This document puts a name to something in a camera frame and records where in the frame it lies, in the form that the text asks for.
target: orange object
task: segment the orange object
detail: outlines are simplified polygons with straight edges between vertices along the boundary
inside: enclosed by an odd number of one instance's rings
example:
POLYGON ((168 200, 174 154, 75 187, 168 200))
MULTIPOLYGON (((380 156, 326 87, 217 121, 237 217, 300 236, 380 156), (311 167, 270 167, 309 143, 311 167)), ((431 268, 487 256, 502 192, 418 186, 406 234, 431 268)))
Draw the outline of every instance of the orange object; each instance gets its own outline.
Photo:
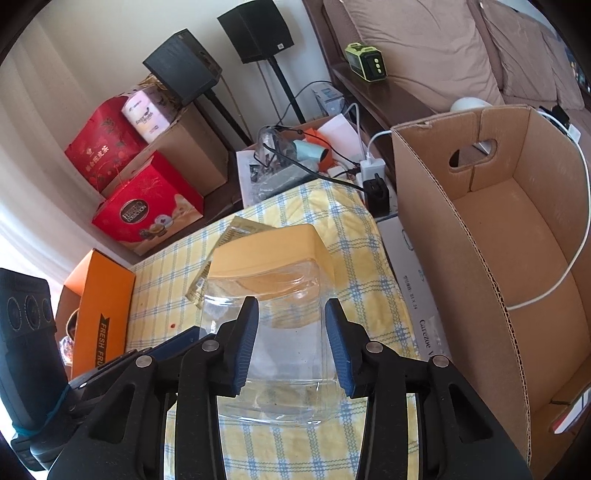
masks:
POLYGON ((336 165, 336 162, 332 156, 332 146, 330 145, 330 143, 324 135, 314 130, 313 128, 305 130, 304 133, 306 134, 305 137, 307 142, 329 149, 328 155, 325 156, 324 160, 322 160, 318 164, 319 171, 321 171, 322 173, 326 173, 329 168, 334 167, 336 165))
POLYGON ((66 323, 79 309, 69 378, 99 367, 125 352, 125 336, 135 274, 98 250, 86 255, 61 291, 56 313, 56 339, 66 336, 66 323))

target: speaker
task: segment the speaker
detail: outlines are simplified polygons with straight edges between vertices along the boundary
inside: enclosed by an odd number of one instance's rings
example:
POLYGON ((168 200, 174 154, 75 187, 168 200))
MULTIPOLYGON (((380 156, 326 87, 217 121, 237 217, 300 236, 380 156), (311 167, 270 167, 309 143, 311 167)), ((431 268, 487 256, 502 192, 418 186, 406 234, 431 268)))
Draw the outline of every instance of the speaker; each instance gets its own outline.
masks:
POLYGON ((266 60, 294 45, 273 0, 253 0, 238 5, 217 19, 242 63, 266 60))
POLYGON ((222 75, 222 68, 187 29, 160 45, 144 65, 183 106, 217 85, 222 75))
POLYGON ((0 398, 25 436, 67 393, 50 299, 45 280, 0 268, 0 398))

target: yellow checkered tablecloth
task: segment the yellow checkered tablecloth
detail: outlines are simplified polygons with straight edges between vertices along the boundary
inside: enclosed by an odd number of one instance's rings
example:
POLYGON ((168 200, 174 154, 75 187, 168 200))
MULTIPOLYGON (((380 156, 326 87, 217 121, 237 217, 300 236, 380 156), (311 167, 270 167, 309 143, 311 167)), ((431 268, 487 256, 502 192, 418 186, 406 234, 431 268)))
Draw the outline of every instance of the yellow checkered tablecloth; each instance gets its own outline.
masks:
MULTIPOLYGON (((418 358, 408 311, 388 265, 378 228, 352 189, 316 180, 237 215, 281 227, 311 223, 335 266, 336 294, 349 320, 400 355, 418 358)), ((133 270, 128 349, 155 346, 193 325, 200 312, 185 292, 232 217, 220 220, 133 270)), ((417 426, 409 397, 409 478, 417 477, 417 426)), ((337 418, 318 426, 280 428, 220 418, 229 480, 353 479, 366 400, 343 402, 337 418)), ((175 409, 168 413, 164 474, 174 480, 175 409)))

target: yellow-green portable device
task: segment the yellow-green portable device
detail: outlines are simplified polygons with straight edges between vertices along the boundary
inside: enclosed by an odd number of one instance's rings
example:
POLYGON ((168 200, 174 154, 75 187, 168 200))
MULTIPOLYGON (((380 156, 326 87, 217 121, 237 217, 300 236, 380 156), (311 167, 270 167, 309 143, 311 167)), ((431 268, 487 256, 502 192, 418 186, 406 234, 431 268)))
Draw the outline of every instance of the yellow-green portable device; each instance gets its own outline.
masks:
POLYGON ((384 80, 387 76, 382 52, 361 43, 350 43, 345 49, 347 61, 357 75, 368 82, 384 80))

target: metal screw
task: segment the metal screw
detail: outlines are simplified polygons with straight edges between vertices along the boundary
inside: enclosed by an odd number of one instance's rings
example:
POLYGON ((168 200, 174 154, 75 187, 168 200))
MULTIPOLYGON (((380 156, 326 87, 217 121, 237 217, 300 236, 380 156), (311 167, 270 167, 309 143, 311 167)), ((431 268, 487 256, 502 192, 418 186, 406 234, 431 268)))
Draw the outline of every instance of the metal screw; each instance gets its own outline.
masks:
POLYGON ((449 366, 449 358, 444 355, 435 355, 433 357, 433 365, 439 368, 445 368, 449 366))
POLYGON ((206 352, 215 352, 218 348, 220 348, 220 344, 217 340, 206 340, 203 342, 201 348, 203 348, 203 350, 206 352))
POLYGON ((150 365, 152 365, 152 357, 149 356, 149 355, 139 356, 135 360, 135 365, 138 366, 138 367, 140 367, 140 368, 149 367, 150 365))
POLYGON ((369 353, 381 353, 384 350, 384 346, 380 342, 369 342, 365 348, 369 353))

